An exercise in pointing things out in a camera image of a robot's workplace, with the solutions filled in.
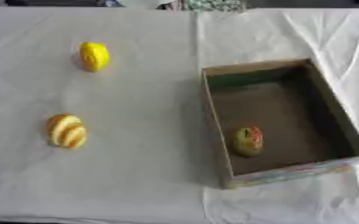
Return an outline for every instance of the open cardboard box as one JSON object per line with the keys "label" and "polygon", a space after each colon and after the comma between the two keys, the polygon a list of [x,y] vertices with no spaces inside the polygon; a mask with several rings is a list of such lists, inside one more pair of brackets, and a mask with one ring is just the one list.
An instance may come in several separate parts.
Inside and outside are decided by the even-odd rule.
{"label": "open cardboard box", "polygon": [[[207,111],[224,188],[252,186],[359,162],[359,135],[308,59],[203,69]],[[263,151],[242,157],[234,133],[258,126]]]}

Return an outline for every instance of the toy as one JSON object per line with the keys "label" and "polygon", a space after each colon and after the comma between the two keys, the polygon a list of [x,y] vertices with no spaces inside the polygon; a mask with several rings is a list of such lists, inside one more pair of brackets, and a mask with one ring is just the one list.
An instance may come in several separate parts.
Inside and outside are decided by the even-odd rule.
{"label": "toy", "polygon": [[101,70],[109,63],[110,60],[109,50],[103,43],[82,43],[80,55],[84,67],[89,71]]}
{"label": "toy", "polygon": [[234,148],[245,157],[254,157],[261,153],[263,135],[258,127],[240,128],[235,135]]}
{"label": "toy", "polygon": [[86,128],[75,115],[52,116],[47,121],[46,130],[52,144],[70,150],[82,146],[87,140]]}

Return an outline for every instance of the orange and white ball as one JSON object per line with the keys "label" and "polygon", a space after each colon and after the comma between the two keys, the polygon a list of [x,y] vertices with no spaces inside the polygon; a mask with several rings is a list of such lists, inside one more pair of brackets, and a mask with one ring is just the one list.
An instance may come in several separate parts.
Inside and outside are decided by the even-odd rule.
{"label": "orange and white ball", "polygon": [[87,130],[75,115],[54,115],[47,121],[46,128],[52,144],[63,148],[76,149],[87,140]]}

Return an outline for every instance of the yellow ball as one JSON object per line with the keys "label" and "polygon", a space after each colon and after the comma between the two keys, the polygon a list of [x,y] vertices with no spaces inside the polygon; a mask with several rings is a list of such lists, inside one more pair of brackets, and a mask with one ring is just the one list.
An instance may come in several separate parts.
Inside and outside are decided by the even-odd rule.
{"label": "yellow ball", "polygon": [[84,67],[89,71],[101,70],[109,63],[110,60],[109,50],[103,43],[82,43],[80,55]]}

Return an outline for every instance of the table surface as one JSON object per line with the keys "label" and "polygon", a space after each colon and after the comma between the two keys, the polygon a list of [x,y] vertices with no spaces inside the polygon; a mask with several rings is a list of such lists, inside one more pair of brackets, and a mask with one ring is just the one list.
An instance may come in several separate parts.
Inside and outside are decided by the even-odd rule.
{"label": "table surface", "polygon": [[[83,41],[105,70],[80,69]],[[0,220],[359,223],[359,167],[215,188],[200,68],[288,58],[312,58],[359,129],[359,10],[0,8]],[[88,126],[75,152],[42,133],[64,112]]]}

